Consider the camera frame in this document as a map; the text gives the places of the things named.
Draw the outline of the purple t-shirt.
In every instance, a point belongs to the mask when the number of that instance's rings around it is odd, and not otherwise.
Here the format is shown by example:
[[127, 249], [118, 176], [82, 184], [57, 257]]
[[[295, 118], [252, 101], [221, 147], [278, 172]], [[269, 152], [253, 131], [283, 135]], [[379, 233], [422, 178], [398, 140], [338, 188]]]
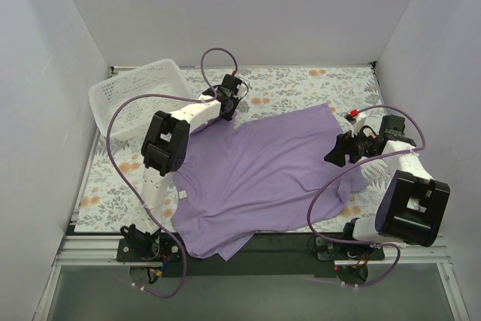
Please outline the purple t-shirt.
[[256, 232], [337, 216], [365, 189], [360, 170], [324, 160], [341, 128], [326, 104], [241, 126], [220, 120], [189, 138], [174, 174], [172, 224], [190, 256], [230, 259]]

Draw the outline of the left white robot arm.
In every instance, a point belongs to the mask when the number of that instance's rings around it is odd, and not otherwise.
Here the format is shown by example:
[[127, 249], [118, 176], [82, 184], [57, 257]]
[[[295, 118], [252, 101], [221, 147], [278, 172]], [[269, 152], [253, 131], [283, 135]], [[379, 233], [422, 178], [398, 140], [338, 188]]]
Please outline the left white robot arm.
[[141, 154], [144, 158], [144, 184], [141, 190], [142, 211], [130, 226], [121, 228], [130, 250], [143, 260], [157, 260], [167, 253], [155, 233], [154, 222], [162, 210], [175, 171], [186, 158], [189, 136], [217, 120], [232, 120], [234, 112], [249, 87], [240, 78], [227, 74], [220, 85], [206, 89], [202, 95], [177, 111], [157, 111], [147, 129]]

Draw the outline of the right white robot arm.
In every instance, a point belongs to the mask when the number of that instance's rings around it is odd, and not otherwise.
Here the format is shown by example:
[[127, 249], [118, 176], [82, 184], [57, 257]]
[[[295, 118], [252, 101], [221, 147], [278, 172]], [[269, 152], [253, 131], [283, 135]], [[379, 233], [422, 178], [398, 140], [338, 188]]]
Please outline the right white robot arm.
[[371, 243], [430, 247], [436, 241], [446, 210], [449, 186], [424, 169], [414, 151], [415, 141], [404, 134], [403, 117], [384, 116], [377, 132], [366, 125], [366, 116], [356, 110], [345, 117], [352, 128], [337, 136], [325, 161], [343, 167], [362, 158], [384, 155], [392, 179], [376, 214], [349, 221], [340, 235], [340, 243], [315, 239], [317, 259], [366, 261], [374, 251]]

